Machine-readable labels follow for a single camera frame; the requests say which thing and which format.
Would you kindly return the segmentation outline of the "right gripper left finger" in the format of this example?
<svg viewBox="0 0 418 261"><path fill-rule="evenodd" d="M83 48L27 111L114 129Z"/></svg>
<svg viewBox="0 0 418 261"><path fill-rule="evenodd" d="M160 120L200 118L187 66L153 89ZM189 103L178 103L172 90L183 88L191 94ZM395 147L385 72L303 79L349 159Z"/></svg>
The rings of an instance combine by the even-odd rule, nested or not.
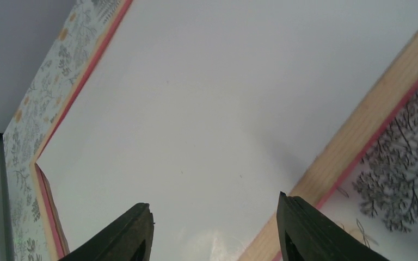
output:
<svg viewBox="0 0 418 261"><path fill-rule="evenodd" d="M137 203L61 261L129 261L150 259L153 214Z"/></svg>

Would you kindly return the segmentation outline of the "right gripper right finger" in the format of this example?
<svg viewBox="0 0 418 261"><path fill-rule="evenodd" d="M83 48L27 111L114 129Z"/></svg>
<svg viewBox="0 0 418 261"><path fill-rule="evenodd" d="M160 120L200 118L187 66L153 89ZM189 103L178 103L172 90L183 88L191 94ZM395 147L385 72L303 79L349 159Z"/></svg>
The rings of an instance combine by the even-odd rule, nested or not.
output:
<svg viewBox="0 0 418 261"><path fill-rule="evenodd" d="M283 260L387 260L299 196L287 196L280 192L276 220Z"/></svg>

